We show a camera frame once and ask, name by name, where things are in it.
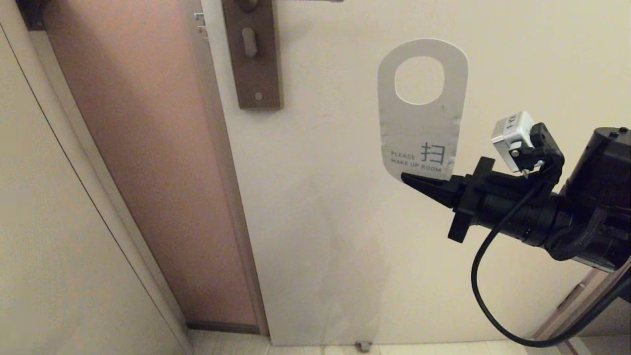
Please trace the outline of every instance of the paper door hanger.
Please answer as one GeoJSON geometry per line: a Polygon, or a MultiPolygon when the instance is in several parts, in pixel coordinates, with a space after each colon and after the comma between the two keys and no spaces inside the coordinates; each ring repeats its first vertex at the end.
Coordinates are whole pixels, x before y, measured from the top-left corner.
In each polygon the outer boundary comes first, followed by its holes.
{"type": "Polygon", "coordinates": [[[468,61],[460,48],[439,39],[417,39],[388,53],[379,66],[379,121],[381,153],[386,170],[395,179],[401,173],[449,180],[467,88],[468,61]],[[397,68],[413,57],[431,57],[441,63],[445,82],[432,102],[415,105],[396,93],[397,68]]]}

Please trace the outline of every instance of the door hanger hole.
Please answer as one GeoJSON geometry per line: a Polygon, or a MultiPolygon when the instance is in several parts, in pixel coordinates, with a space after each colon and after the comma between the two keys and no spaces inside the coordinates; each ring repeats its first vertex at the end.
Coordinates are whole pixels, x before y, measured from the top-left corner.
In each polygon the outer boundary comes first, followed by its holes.
{"type": "Polygon", "coordinates": [[[445,84],[442,64],[431,57],[413,57],[401,63],[394,75],[399,98],[409,104],[424,105],[436,100],[445,84]]]}

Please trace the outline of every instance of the cable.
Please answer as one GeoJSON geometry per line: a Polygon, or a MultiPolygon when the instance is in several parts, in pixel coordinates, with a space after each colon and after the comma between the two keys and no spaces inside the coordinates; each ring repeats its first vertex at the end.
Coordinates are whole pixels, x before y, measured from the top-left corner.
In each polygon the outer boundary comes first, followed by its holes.
{"type": "Polygon", "coordinates": [[[480,267],[480,261],[484,256],[484,253],[487,251],[488,247],[491,245],[491,242],[495,239],[497,234],[502,230],[504,225],[508,223],[508,221],[515,216],[515,214],[519,211],[523,205],[525,205],[533,196],[539,191],[539,189],[546,183],[545,179],[538,181],[533,188],[526,193],[526,195],[517,202],[516,205],[512,207],[512,209],[502,218],[502,220],[488,233],[487,238],[482,242],[475,258],[473,259],[473,266],[471,267],[471,287],[473,288],[473,294],[475,296],[478,305],[482,309],[482,312],[485,316],[487,316],[489,322],[500,331],[500,333],[504,334],[508,339],[517,342],[518,344],[529,346],[529,347],[549,347],[557,345],[558,343],[567,340],[576,334],[578,334],[583,328],[585,328],[594,318],[596,318],[611,302],[613,302],[618,296],[620,296],[623,292],[625,292],[631,286],[631,271],[627,272],[623,279],[619,280],[618,283],[610,289],[604,297],[602,297],[581,319],[576,321],[571,327],[563,331],[561,334],[556,337],[552,337],[548,340],[528,340],[514,335],[504,328],[491,314],[488,310],[487,306],[484,304],[482,300],[482,296],[480,295],[480,290],[478,289],[478,269],[480,267]]]}

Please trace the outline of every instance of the baseboard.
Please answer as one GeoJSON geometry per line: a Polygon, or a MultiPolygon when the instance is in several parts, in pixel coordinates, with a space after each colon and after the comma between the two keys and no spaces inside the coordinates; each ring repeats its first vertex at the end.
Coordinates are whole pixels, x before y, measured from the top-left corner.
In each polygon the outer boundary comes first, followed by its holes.
{"type": "Polygon", "coordinates": [[[186,322],[189,329],[211,330],[213,332],[223,333],[243,333],[243,334],[260,334],[261,330],[258,325],[221,323],[221,322],[186,322]]]}

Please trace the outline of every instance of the door handle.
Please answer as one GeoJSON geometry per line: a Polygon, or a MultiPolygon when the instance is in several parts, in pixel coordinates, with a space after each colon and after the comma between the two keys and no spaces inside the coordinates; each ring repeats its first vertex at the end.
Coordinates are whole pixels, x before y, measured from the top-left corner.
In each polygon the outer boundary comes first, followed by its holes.
{"type": "MultiPolygon", "coordinates": [[[[232,73],[241,109],[278,110],[283,107],[272,1],[222,0],[232,73]]],[[[303,1],[342,3],[344,0],[303,1]]]]}

